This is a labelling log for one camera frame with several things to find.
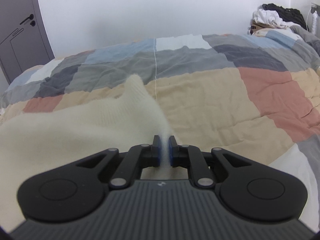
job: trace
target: door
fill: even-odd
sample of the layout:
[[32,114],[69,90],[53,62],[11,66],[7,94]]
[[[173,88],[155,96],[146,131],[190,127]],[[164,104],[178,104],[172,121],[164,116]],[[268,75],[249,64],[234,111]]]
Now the door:
[[37,0],[0,0],[0,65],[9,83],[53,59]]

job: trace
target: white cord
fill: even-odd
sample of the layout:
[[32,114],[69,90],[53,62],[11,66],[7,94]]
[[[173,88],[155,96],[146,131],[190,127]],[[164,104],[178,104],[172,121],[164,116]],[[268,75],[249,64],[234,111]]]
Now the white cord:
[[156,61],[155,93],[156,93],[156,100],[158,101],[158,97],[157,97],[157,59],[156,59],[155,43],[156,43],[156,39],[153,39],[153,54],[155,55],[155,61]]
[[309,28],[308,28],[308,17],[309,17],[310,12],[311,12],[311,9],[310,9],[310,11],[308,12],[308,16],[307,16],[307,30],[308,30],[308,32],[310,31]]

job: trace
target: patchwork quilt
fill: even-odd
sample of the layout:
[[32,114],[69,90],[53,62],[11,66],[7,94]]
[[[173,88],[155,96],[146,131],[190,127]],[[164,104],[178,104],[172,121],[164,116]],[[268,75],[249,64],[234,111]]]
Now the patchwork quilt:
[[138,74],[181,143],[222,147],[298,177],[308,189],[301,220],[319,226],[320,40],[306,30],[185,35],[95,49],[16,78],[0,122],[119,97]]

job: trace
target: fuzzy white fabric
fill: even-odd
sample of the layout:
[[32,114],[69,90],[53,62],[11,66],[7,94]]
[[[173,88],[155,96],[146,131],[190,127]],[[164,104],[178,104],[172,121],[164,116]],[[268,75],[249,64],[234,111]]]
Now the fuzzy white fabric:
[[277,11],[259,9],[253,13],[253,19],[256,23],[263,23],[276,28],[287,28],[293,25],[299,25],[293,22],[285,22],[279,17]]
[[16,201],[27,178],[110,147],[120,152],[160,135],[160,168],[144,170],[142,178],[186,178],[170,167],[167,142],[172,131],[139,76],[125,83],[123,95],[53,113],[22,114],[0,126],[0,225],[11,231],[24,221]]

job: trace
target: door handle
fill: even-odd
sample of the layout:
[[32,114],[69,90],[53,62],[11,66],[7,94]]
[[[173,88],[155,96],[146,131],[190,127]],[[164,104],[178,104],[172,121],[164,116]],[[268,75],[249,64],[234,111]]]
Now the door handle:
[[25,19],[20,23],[20,25],[23,24],[24,22],[26,22],[27,20],[32,20],[32,19],[33,19],[33,14],[30,14],[27,18],[25,18]]

